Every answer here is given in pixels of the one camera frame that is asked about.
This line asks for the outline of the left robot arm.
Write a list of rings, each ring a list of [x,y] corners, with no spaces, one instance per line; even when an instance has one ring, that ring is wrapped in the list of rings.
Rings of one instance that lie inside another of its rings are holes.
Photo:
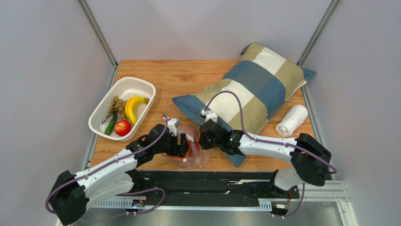
[[[134,190],[140,178],[138,166],[154,155],[166,153],[183,157],[191,147],[193,136],[158,124],[110,159],[72,174],[66,170],[56,179],[46,207],[64,226],[78,221],[95,204]]]

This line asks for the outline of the green fake chili pepper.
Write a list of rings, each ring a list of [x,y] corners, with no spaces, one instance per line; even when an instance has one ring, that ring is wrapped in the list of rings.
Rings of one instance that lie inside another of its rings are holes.
[[[111,135],[111,133],[114,131],[114,126],[115,126],[116,122],[117,122],[117,113],[114,112],[112,114],[112,119],[111,119],[110,123],[108,124],[107,128],[104,131],[105,135]]]

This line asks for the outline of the clear orange zip top bag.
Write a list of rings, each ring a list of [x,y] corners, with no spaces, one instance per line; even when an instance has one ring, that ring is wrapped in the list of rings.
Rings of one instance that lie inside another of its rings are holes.
[[[161,155],[182,169],[197,169],[206,166],[210,162],[210,154],[208,151],[202,149],[198,143],[200,132],[192,125],[184,125],[178,130],[186,134],[189,150],[184,157],[169,156],[165,153]]]

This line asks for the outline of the yellow fake banana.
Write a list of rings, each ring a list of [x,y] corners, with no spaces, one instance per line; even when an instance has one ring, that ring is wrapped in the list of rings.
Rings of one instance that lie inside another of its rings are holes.
[[[150,99],[148,98],[143,98],[141,96],[134,96],[131,97],[125,105],[125,115],[131,122],[131,124],[134,126],[136,124],[136,116],[135,116],[135,109],[140,105],[140,104],[145,104],[147,105],[149,103]]]

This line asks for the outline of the red fake apple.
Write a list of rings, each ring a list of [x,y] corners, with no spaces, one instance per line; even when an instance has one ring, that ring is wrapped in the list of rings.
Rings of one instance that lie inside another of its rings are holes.
[[[119,120],[114,125],[114,132],[120,137],[127,135],[131,131],[131,129],[132,126],[127,120]]]

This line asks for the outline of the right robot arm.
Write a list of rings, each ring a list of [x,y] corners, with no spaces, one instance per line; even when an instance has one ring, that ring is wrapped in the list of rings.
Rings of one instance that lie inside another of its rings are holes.
[[[302,183],[324,186],[330,173],[330,151],[305,133],[297,138],[263,137],[228,131],[208,120],[200,126],[199,144],[206,150],[219,148],[227,155],[259,155],[289,162],[291,166],[277,170],[270,179],[276,190],[287,191]]]

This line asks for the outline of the brown fake longan bunch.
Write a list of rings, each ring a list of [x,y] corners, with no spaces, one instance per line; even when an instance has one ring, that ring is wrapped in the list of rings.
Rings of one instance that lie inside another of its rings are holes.
[[[110,108],[107,111],[107,115],[102,121],[102,124],[104,124],[110,117],[112,117],[114,113],[117,114],[117,119],[122,119],[122,120],[127,119],[127,116],[125,113],[126,103],[127,103],[126,101],[123,101],[122,99],[118,98],[117,96],[114,96],[112,98]]]

